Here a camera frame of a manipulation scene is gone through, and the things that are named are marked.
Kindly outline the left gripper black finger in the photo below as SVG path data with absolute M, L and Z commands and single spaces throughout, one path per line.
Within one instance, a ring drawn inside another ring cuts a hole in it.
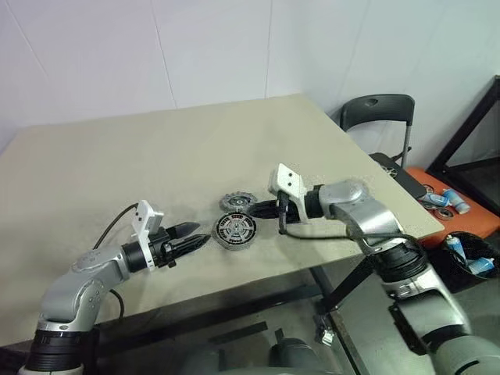
M 169 243 L 166 247 L 167 258 L 180 258 L 203 247 L 210 239 L 209 234 L 195 234 L 181 239 L 176 243 Z
M 195 232 L 200 227 L 199 223 L 184 222 L 168 228 L 170 238 L 184 238 Z

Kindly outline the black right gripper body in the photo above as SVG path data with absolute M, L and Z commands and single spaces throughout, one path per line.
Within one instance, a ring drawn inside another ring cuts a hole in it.
M 301 222 L 297 205 L 290 200 L 288 195 L 278 195 L 277 197 L 277 218 L 278 223 L 283 225 Z

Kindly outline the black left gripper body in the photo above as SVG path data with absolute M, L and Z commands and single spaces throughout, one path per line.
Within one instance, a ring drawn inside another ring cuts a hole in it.
M 155 234 L 150 234 L 150 251 L 154 265 L 158 268 L 168 266 L 173 268 L 176 265 L 170 246 L 171 237 L 164 227 L 160 227 Z

